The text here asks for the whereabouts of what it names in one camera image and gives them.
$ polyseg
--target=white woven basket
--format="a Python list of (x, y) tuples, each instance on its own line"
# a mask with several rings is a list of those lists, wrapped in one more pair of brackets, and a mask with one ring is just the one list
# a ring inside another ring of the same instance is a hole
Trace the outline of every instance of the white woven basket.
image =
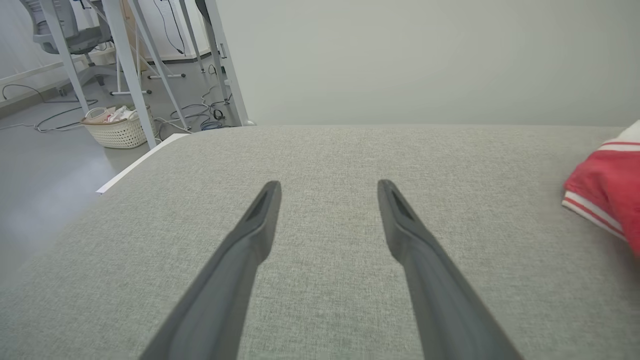
[[(134, 109), (133, 105), (126, 104), (129, 109)], [(147, 113), (149, 119), (153, 119), (151, 115), (151, 107), (147, 105)], [(140, 125), (140, 118), (135, 114), (132, 119), (125, 119), (118, 122), (92, 123), (91, 120), (83, 118), (80, 123), (89, 130), (95, 141), (104, 147), (114, 149), (131, 149), (138, 147), (145, 142), (147, 138)], [(157, 136), (157, 127), (152, 121), (154, 135)]]

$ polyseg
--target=red and white garment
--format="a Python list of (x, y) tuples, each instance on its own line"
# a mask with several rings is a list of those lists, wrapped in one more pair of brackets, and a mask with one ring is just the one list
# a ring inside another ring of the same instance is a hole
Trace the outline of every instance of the red and white garment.
[(578, 165), (564, 189), (563, 206), (628, 241), (640, 256), (640, 120)]

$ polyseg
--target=red cloth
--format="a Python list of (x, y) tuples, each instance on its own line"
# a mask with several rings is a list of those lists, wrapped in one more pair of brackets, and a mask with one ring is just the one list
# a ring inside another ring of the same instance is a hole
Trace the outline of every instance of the red cloth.
[(640, 256), (640, 121), (634, 126), (578, 165), (564, 184), (563, 205), (627, 240)]

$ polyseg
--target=white panel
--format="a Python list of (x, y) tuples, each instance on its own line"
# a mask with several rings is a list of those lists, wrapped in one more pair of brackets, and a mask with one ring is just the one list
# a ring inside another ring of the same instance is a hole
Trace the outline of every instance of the white panel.
[(249, 119), (638, 118), (637, 0), (216, 0)]

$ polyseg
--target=red stripe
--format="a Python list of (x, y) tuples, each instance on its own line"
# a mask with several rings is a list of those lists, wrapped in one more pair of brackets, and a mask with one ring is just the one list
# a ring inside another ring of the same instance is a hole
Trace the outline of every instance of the red stripe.
[(604, 145), (638, 145), (640, 146), (640, 142), (605, 142), (601, 146)]
[(616, 233), (624, 236), (625, 234), (616, 229), (615, 227), (613, 227), (608, 221), (604, 220), (603, 218), (599, 217), (598, 215), (594, 214), (591, 210), (589, 210), (588, 208), (585, 208), (584, 205), (582, 205), (581, 203), (573, 200), (573, 199), (569, 199), (568, 197), (564, 198), (564, 201), (566, 202), (571, 202), (573, 205), (576, 205), (578, 208), (580, 208), (581, 210), (583, 210), (585, 213), (591, 215), (593, 218), (597, 219), (599, 222), (605, 224), (609, 229), (615, 231)]

